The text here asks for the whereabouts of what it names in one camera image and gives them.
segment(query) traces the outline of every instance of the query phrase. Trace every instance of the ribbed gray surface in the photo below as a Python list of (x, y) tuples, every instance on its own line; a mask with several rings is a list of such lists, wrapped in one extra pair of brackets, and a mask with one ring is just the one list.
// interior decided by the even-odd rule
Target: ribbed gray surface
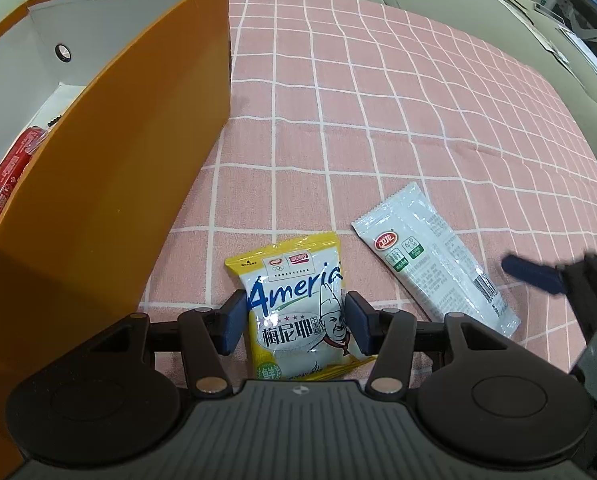
[[(304, 386), (302, 395), (295, 390)], [(15, 480), (578, 480), (570, 463), (500, 472), (460, 462), (429, 443), (407, 409), (376, 402), (356, 383), (249, 381), (229, 400), (200, 403), (181, 431), (125, 465), (67, 471), (27, 463)]]

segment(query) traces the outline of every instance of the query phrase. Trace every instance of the snack package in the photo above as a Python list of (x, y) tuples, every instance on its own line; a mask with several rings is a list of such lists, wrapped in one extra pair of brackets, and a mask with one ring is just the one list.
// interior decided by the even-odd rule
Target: snack package
[(0, 163), (0, 216), (14, 186), (21, 177), (22, 170), (45, 136), (46, 131), (43, 128), (38, 126), (26, 128)]
[(340, 243), (294, 238), (225, 261), (248, 296), (258, 379), (325, 380), (368, 361), (343, 318)]
[(504, 336), (519, 318), (415, 182), (352, 222), (433, 321), (463, 312)]

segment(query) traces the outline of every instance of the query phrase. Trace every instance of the green round badge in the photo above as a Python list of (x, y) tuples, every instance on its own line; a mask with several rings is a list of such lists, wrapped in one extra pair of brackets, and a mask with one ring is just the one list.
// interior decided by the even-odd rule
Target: green round badge
[(280, 379), (280, 367), (276, 363), (265, 362), (256, 368), (257, 379)]

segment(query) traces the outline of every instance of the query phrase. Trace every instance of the open box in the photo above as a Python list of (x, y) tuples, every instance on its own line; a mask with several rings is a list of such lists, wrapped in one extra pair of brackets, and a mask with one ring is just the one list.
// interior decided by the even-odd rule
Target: open box
[(0, 23), (0, 161), (62, 114), (0, 217), (0, 478), (9, 391), (136, 309), (229, 117), (227, 7), (30, 0)]

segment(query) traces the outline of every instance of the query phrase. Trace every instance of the pink tablecloth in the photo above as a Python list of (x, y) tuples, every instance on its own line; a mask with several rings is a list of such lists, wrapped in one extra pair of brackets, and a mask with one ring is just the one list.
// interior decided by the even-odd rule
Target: pink tablecloth
[[(522, 319), (514, 340), (569, 369), (584, 342), (565, 299), (499, 265), (597, 251), (597, 163), (552, 86), (464, 32), (365, 1), (230, 0), (230, 24), (232, 117), (147, 285), (152, 320), (226, 300), (240, 286), (227, 256), (320, 230), (341, 238), (348, 289), (424, 319), (350, 226), (415, 180)], [(241, 343), (226, 362), (237, 383), (245, 360)], [(181, 377), (176, 357), (158, 367)]]

